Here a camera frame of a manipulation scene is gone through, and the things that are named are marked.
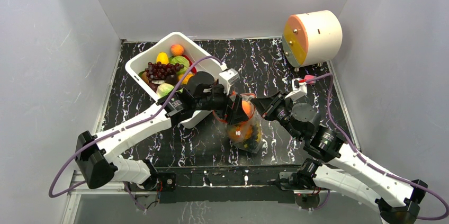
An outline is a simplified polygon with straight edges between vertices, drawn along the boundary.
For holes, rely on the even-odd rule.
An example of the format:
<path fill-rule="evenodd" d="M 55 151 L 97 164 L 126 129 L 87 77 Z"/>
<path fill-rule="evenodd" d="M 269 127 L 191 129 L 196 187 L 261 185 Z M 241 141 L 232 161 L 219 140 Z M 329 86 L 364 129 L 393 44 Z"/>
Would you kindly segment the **red toy peach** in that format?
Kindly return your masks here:
<path fill-rule="evenodd" d="M 250 120 L 254 116 L 254 107 L 251 101 L 242 101 L 241 102 L 242 109 Z"/>

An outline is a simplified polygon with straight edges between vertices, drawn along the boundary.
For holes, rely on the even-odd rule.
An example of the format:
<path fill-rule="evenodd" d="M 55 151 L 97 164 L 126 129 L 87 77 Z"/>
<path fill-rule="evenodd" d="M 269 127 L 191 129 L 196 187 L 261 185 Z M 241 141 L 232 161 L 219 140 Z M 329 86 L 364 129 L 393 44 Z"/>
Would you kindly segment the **clear zip top bag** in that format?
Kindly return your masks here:
<path fill-rule="evenodd" d="M 251 102 L 256 97 L 255 93 L 243 93 L 242 107 L 249 120 L 237 125 L 228 125 L 224 119 L 213 111 L 214 117 L 226 124 L 226 133 L 232 144 L 240 150 L 252 154 L 259 152 L 262 146 L 261 116 L 257 112 L 254 104 Z"/>

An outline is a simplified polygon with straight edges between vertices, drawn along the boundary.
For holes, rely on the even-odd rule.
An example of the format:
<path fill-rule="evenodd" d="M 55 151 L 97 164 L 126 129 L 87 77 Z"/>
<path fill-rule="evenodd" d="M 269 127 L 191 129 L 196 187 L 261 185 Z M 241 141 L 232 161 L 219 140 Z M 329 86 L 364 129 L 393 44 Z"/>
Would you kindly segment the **dark blue toy grapes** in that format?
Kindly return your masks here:
<path fill-rule="evenodd" d="M 241 142 L 243 150 L 257 153 L 261 147 L 261 130 L 259 126 L 250 126 Z"/>

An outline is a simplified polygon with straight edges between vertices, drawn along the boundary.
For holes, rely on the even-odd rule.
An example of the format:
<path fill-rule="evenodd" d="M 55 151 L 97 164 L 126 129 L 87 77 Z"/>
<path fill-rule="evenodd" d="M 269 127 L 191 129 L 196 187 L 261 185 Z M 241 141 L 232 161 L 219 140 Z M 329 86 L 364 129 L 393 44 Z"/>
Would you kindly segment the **orange toy pineapple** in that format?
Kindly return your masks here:
<path fill-rule="evenodd" d="M 246 131 L 248 130 L 248 128 L 250 126 L 255 126 L 255 125 L 250 124 L 249 122 L 237 124 L 234 126 L 227 125 L 226 126 L 227 136 L 233 144 L 240 143 L 243 141 Z"/>

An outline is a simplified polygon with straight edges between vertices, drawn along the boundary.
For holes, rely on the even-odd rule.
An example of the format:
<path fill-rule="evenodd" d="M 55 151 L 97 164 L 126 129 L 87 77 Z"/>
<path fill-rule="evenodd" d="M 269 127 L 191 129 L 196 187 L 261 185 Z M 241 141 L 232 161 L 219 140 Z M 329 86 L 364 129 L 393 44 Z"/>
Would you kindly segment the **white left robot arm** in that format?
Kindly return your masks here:
<path fill-rule="evenodd" d="M 230 92 L 239 79 L 234 69 L 218 78 L 200 71 L 181 90 L 175 89 L 134 118 L 96 135 L 85 131 L 78 137 L 75 162 L 89 189 L 111 181 L 131 182 L 154 189 L 167 175 L 156 171 L 149 160 L 128 160 L 119 155 L 151 135 L 181 124 L 192 128 L 210 112 L 230 125 L 248 120 L 241 97 Z"/>

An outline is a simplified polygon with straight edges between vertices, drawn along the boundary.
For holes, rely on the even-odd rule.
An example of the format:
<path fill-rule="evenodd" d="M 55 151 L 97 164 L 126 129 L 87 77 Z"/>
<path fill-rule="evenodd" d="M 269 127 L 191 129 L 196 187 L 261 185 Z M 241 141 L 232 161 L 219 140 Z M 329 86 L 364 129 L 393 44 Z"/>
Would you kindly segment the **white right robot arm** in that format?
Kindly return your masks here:
<path fill-rule="evenodd" d="M 378 211 L 387 223 L 414 223 L 425 191 L 384 174 L 363 163 L 359 153 L 335 130 L 320 123 L 321 115 L 307 103 L 294 103 L 286 94 L 254 98 L 261 117 L 277 121 L 295 139 L 304 142 L 311 156 L 296 172 L 280 172 L 269 183 L 282 190 L 321 187 L 364 203 Z"/>

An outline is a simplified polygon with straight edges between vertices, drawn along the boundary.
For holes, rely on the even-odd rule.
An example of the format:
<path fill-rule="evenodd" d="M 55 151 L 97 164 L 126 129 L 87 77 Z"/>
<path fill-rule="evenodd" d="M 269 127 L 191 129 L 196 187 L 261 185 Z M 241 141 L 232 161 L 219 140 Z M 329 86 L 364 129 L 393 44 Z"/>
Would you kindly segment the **pink eraser block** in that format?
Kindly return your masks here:
<path fill-rule="evenodd" d="M 304 77 L 304 81 L 309 84 L 309 85 L 314 85 L 315 84 L 315 80 L 314 80 L 315 76 L 314 75 L 305 75 Z"/>

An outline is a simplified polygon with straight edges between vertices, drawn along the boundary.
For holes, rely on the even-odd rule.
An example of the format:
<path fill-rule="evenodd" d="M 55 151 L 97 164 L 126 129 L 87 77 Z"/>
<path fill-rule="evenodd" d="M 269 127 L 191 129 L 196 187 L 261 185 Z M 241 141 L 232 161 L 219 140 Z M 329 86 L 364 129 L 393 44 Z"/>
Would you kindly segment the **orange toy mango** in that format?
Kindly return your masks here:
<path fill-rule="evenodd" d="M 194 73 L 192 73 L 192 72 L 180 74 L 180 75 L 178 75 L 178 81 L 181 82 L 182 85 L 187 85 L 190 78 L 193 76 L 194 76 Z"/>

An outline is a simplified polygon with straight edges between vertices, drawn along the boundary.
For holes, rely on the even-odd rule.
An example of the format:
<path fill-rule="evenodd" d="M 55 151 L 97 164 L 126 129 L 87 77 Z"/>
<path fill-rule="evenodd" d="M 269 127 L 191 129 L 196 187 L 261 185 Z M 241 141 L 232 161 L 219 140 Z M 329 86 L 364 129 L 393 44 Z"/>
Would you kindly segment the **red toy chili pepper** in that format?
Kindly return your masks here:
<path fill-rule="evenodd" d="M 188 60 L 189 65 L 190 65 L 190 67 L 191 67 L 191 66 L 193 65 L 193 62 L 191 61 L 191 59 L 190 59 L 188 56 L 186 56 L 186 55 L 183 55 L 183 57 L 186 58 L 186 59 Z M 195 67 L 192 68 L 191 73 L 192 73 L 192 74 L 196 74 L 196 73 L 197 73 L 197 70 L 196 70 Z"/>

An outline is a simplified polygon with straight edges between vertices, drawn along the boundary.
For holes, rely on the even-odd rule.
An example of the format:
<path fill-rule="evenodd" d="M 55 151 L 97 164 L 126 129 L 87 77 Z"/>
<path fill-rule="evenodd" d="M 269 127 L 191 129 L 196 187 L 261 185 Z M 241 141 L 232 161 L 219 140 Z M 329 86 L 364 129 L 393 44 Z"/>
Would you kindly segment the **white plastic bin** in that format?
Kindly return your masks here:
<path fill-rule="evenodd" d="M 154 104 L 145 110 L 144 113 L 128 120 L 121 126 L 121 130 L 129 130 L 135 126 L 148 123 L 151 128 L 156 131 L 165 130 L 171 126 L 182 124 L 187 128 L 192 128 L 204 119 L 210 111 L 194 111 L 191 117 L 187 117 L 183 111 L 182 103 L 182 84 L 178 82 L 170 94 L 159 98 L 156 91 L 153 90 L 141 77 L 139 73 L 143 73 L 148 63 L 156 63 L 156 57 L 160 52 L 167 52 L 174 44 L 180 44 L 184 47 L 186 55 L 191 59 L 193 65 L 189 67 L 185 73 L 190 73 L 193 67 L 197 73 L 200 71 L 211 74 L 218 83 L 220 72 L 227 70 L 226 64 L 222 63 L 218 58 L 211 56 L 204 49 L 199 47 L 191 39 L 180 32 L 173 32 L 150 49 L 135 56 L 125 65 L 125 69 L 136 82 L 155 100 Z"/>

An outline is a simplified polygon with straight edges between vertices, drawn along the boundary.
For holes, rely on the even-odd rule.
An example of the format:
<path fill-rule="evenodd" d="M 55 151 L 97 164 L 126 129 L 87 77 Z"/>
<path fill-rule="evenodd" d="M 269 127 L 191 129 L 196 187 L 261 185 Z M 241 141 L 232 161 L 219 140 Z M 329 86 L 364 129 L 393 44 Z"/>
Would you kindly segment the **green toy cabbage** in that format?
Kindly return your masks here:
<path fill-rule="evenodd" d="M 175 69 L 177 75 L 184 74 L 191 65 L 189 60 L 184 56 L 172 56 L 169 58 L 169 62 Z"/>

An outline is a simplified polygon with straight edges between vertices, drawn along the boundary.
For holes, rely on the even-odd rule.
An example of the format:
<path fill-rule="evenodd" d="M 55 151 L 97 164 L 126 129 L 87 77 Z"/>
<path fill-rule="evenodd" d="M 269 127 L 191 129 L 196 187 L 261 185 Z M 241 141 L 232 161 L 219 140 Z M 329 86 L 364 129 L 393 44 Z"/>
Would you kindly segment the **white cylinder drum toy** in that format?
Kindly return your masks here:
<path fill-rule="evenodd" d="M 342 40 L 337 16 L 323 10 L 290 15 L 282 33 L 282 48 L 289 64 L 299 69 L 332 60 Z"/>

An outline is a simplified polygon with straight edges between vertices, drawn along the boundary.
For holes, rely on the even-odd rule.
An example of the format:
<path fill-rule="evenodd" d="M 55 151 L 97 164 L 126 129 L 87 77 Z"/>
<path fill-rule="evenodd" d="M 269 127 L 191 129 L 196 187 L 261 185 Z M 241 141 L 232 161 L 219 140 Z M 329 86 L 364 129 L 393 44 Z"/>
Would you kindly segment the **orange toy fruit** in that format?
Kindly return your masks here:
<path fill-rule="evenodd" d="M 180 44 L 174 44 L 170 47 L 170 52 L 173 56 L 177 57 L 177 56 L 182 56 L 185 52 L 185 49 Z"/>

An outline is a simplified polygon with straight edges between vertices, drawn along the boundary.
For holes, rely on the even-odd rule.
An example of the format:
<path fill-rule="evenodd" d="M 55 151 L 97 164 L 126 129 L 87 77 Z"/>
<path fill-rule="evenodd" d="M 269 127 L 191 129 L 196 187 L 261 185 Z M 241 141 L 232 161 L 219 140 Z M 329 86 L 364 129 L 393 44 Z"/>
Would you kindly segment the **red toy grapes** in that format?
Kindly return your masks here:
<path fill-rule="evenodd" d="M 168 76 L 178 75 L 181 72 L 184 72 L 185 69 L 186 66 L 179 63 L 162 64 L 161 62 L 149 62 L 142 75 L 146 76 L 146 78 L 149 80 L 165 80 Z"/>

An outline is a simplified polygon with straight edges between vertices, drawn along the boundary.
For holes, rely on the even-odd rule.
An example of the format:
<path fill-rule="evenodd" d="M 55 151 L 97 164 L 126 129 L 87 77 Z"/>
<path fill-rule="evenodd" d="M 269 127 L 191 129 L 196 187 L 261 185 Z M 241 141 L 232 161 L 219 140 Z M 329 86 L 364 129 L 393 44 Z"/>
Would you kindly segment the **yellow toy lemon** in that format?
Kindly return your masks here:
<path fill-rule="evenodd" d="M 169 56 L 165 52 L 160 52 L 156 57 L 157 64 L 167 65 L 169 64 Z"/>

